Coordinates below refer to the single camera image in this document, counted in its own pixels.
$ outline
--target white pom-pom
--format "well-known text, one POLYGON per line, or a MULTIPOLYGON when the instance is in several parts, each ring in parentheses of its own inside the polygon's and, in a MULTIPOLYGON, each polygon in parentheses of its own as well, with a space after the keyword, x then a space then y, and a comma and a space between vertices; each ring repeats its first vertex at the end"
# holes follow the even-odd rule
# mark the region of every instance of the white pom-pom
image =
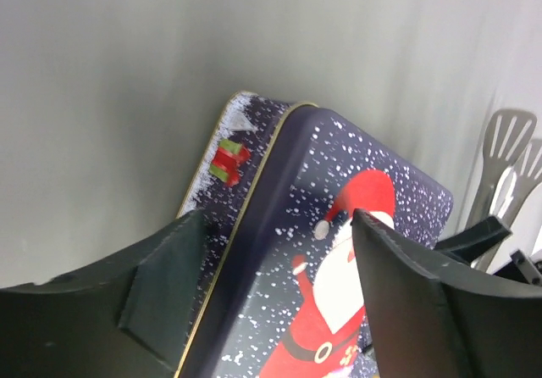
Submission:
POLYGON ((323 240, 329 233, 329 222, 326 220, 320 220, 316 227, 314 227, 314 238, 317 240, 323 240))

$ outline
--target gray wall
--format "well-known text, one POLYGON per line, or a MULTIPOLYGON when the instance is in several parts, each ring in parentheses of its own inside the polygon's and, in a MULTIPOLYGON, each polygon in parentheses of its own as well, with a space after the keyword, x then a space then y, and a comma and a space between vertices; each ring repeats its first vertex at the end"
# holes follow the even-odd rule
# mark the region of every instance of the gray wall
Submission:
POLYGON ((0 286, 46 281, 165 225, 240 89, 337 110, 454 192, 453 231, 495 92, 539 103, 539 9, 0 0, 0 286))

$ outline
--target gray spatula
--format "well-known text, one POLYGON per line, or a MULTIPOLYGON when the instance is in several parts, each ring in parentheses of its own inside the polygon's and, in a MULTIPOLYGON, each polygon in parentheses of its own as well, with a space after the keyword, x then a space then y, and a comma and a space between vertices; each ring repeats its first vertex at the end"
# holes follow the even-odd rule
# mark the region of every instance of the gray spatula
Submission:
POLYGON ((489 215, 499 179, 504 171, 519 159, 533 135, 535 126, 536 115, 522 109, 504 108, 491 116, 482 147, 482 177, 466 228, 489 215))
MULTIPOLYGON (((512 170, 516 176, 516 181, 512 184, 512 189, 508 191, 509 195, 497 214, 497 217, 508 227, 512 226, 519 214, 519 210, 521 210, 531 192, 542 183, 542 139, 532 139, 528 143, 523 154, 512 166, 512 170)), ((536 241, 525 241, 525 247, 517 248, 530 255, 533 252, 535 243, 536 241)), ((475 269, 486 271, 500 246, 500 244, 496 245, 482 255, 475 269)))

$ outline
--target santa's arm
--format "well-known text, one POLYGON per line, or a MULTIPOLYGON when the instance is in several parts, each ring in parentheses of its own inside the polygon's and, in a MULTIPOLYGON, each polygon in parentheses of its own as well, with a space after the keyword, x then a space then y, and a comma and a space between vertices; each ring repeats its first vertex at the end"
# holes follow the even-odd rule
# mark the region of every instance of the santa's arm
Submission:
POLYGON ((312 284, 310 280, 308 280, 306 272, 307 261, 303 255, 297 255, 294 257, 292 265, 294 268, 293 274, 297 278, 297 283, 299 283, 299 290, 301 291, 303 298, 307 300, 312 297, 312 284))

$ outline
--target red santa hat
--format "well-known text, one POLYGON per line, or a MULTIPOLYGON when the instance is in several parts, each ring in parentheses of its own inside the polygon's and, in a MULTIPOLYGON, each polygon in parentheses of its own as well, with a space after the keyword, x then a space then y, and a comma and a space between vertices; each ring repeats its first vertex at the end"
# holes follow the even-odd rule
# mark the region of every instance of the red santa hat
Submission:
POLYGON ((395 189, 390 177, 380 170, 364 170, 346 183, 331 209, 314 227, 314 237, 323 240, 329 233, 329 223, 340 211, 350 219, 356 208, 363 208, 376 219, 393 228, 395 189))

